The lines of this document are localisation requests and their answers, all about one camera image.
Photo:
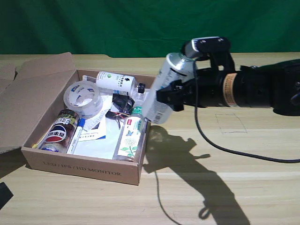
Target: white paper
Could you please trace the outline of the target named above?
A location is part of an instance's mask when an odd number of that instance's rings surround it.
[[[106,120],[105,117],[103,117],[100,123],[98,123],[93,129],[89,131],[82,130],[79,137],[79,142],[105,138],[105,135],[106,135]]]
[[[106,138],[78,142],[74,155],[112,159],[120,132],[117,121],[106,118]]]
[[[100,112],[96,116],[85,121],[83,131],[88,132],[91,129],[93,129],[98,123],[101,122],[102,118],[105,118],[107,111],[111,109],[113,95],[112,94],[111,95],[103,95],[101,93],[101,98],[102,98],[103,105],[102,105]]]

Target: white bottle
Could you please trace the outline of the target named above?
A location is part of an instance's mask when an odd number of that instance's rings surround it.
[[[166,122],[172,113],[172,108],[156,100],[156,91],[165,88],[173,81],[182,80],[182,82],[186,82],[192,78],[194,78],[193,59],[177,52],[167,54],[165,62],[142,105],[142,115],[152,123]]]
[[[124,121],[112,158],[114,160],[138,162],[141,156],[143,134],[146,128],[146,120],[142,116],[144,93],[135,92],[133,95],[134,108],[131,115]]]
[[[102,92],[131,96],[145,84],[138,83],[133,76],[101,71],[97,75],[96,85]]]

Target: clear tape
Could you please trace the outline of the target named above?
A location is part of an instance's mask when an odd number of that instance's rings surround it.
[[[99,88],[90,81],[78,81],[70,85],[65,91],[64,102],[68,109],[84,119],[95,116],[102,108]]]

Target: orange label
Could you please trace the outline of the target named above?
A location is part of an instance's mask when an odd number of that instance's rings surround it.
[[[239,107],[233,96],[233,82],[236,77],[237,73],[235,74],[227,74],[227,76],[224,79],[223,82],[223,95],[225,102],[230,106],[230,107]]]

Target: wood grain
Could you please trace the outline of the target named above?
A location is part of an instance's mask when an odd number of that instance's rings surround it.
[[[233,54],[239,65],[300,58],[291,53]],[[41,55],[0,55],[0,67]],[[156,75],[162,58],[75,55],[78,68]],[[198,111],[205,134],[234,150],[300,158],[299,117],[271,109]],[[20,151],[0,155],[0,182],[14,197],[0,210],[1,225],[298,225],[299,164],[241,157],[211,147],[198,133],[194,109],[185,107],[152,126],[139,186],[27,168]]]

